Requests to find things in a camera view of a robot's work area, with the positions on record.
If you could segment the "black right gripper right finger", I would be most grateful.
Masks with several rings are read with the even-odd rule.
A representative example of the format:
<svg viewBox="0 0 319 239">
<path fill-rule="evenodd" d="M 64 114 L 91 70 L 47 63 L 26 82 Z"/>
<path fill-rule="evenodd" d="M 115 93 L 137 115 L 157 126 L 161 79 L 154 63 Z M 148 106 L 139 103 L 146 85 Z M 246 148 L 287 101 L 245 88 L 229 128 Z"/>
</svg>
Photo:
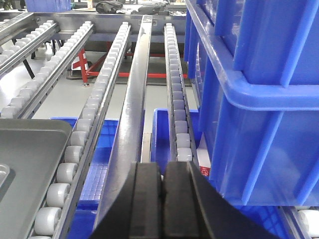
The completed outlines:
<svg viewBox="0 0 319 239">
<path fill-rule="evenodd" d="M 224 200 L 193 162 L 169 162 L 163 179 L 165 239 L 275 239 Z"/>
</svg>

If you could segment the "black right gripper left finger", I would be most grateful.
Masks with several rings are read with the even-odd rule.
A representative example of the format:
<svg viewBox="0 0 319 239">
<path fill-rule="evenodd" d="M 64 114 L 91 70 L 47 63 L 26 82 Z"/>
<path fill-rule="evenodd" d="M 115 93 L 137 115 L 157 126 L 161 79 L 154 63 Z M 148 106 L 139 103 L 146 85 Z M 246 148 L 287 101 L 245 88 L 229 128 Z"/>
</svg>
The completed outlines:
<svg viewBox="0 0 319 239">
<path fill-rule="evenodd" d="M 131 164 L 123 188 L 90 238 L 161 238 L 161 177 L 157 163 Z"/>
</svg>

